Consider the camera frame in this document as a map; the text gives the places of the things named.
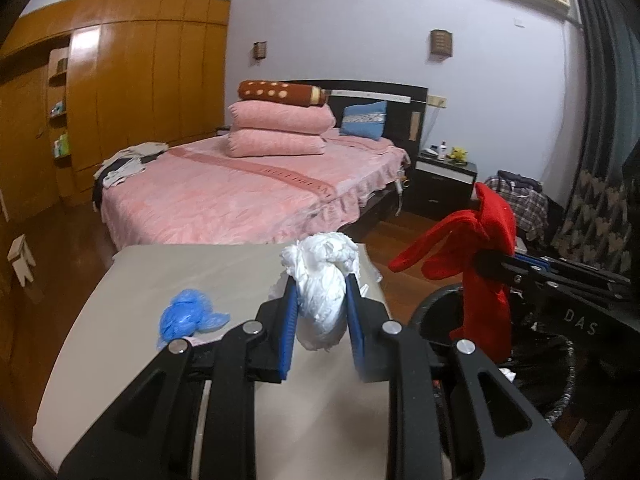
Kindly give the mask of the grey pink sock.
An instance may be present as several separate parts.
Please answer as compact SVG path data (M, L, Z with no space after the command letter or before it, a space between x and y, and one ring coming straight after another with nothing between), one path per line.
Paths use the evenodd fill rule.
M210 344L211 342L218 341L219 339L220 339L220 336L213 336L213 337L190 336L190 337L186 337L186 340L189 341L190 344L192 344L192 346L194 346L194 347L201 346L202 344Z

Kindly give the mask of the white lotion bottle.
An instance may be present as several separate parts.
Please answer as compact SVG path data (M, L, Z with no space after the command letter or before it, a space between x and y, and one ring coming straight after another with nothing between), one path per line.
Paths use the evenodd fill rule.
M444 160L447 156L447 143L446 141L442 141L442 143L438 147L438 159Z

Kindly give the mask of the wooden wardrobe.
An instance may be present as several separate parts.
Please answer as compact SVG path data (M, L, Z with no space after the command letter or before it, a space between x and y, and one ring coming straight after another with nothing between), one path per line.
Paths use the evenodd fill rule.
M1 46L1 203L21 221L80 200L100 163L224 122L229 0L64 0Z

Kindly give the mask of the black-lined trash bin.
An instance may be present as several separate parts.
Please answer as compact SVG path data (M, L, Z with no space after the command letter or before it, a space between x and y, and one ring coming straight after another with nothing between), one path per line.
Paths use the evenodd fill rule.
M576 389L576 351L566 337L515 322L525 307L509 289L452 284L418 305L410 326L435 344L469 339L498 367L515 375L516 388L549 424L564 414Z

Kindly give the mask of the white plastic bag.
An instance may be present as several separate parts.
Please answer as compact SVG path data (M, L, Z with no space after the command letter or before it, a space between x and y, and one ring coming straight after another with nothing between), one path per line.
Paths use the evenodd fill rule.
M308 351L337 346L347 330L346 278L352 274L363 294L370 289L361 277L359 246L341 232L319 233L285 246L280 261L283 271L268 297L281 297L292 278L297 292L297 340Z

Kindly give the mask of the dark nightstand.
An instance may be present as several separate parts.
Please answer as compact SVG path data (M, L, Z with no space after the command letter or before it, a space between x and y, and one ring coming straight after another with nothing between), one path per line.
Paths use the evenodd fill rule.
M468 209L477 178L474 162L455 164L421 153L409 174L404 207L414 214L442 220L455 211Z

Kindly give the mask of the blue cushion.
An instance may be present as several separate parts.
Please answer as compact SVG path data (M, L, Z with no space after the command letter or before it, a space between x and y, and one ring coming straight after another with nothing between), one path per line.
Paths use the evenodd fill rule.
M341 135L380 140L385 127L386 110L385 101L346 107L340 127Z

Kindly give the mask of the clothes pile on bed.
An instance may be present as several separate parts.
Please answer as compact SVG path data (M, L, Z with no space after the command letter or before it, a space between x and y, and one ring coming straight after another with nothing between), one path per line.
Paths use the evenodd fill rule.
M169 150L169 145L162 142L143 142L128 146L105 159L93 174L92 206L99 211L102 206L102 195L106 188L120 185L129 177L140 174L145 166L154 162L157 157Z

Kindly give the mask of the patterned curtain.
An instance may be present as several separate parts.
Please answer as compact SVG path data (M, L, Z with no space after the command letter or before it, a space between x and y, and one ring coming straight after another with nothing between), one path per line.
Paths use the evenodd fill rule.
M577 3L587 62L584 135L552 245L567 260L629 276L638 230L624 165L639 142L639 31L624 0Z

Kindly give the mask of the small white stool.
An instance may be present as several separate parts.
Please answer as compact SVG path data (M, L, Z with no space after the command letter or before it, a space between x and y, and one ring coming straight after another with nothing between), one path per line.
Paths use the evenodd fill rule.
M25 287L27 282L32 283L34 281L32 268L36 265L36 262L28 247L25 235L14 238L6 258L11 263L22 287Z

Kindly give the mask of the plaid clothes pile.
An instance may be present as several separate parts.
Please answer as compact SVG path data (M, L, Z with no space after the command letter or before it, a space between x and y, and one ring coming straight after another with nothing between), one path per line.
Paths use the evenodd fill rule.
M498 170L485 180L511 207L516 228L528 239L543 238L548 228L548 198L535 179Z

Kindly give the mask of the blue plastic bag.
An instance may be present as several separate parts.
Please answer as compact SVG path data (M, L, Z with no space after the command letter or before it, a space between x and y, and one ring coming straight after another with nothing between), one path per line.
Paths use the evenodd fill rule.
M183 289L169 301L160 316L157 347L164 348L175 339L216 332L230 321L231 315L216 311L205 292Z

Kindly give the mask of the brown dotted bolster pillow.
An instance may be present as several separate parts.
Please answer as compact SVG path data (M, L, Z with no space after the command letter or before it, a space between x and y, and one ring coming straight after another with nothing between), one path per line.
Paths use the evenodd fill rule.
M244 80L238 87L240 100L257 100L303 107L323 106L328 95L312 84L271 80Z

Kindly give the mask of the red cloth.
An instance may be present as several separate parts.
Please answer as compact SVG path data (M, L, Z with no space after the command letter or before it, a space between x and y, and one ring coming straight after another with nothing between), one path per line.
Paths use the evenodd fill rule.
M392 259L388 268L398 273L417 263L429 280L462 276L462 324L450 330L452 340L469 339L491 361L501 363L512 351L509 287L482 278L476 257L482 250L513 256L516 224L508 203L484 183L477 182L478 206L448 214Z

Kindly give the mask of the pink covered bed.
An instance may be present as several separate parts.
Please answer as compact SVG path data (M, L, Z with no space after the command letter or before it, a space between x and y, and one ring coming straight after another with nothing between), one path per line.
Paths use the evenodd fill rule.
M409 156L330 131L321 155L233 158L226 136L170 148L102 193L114 245L268 244L357 222Z

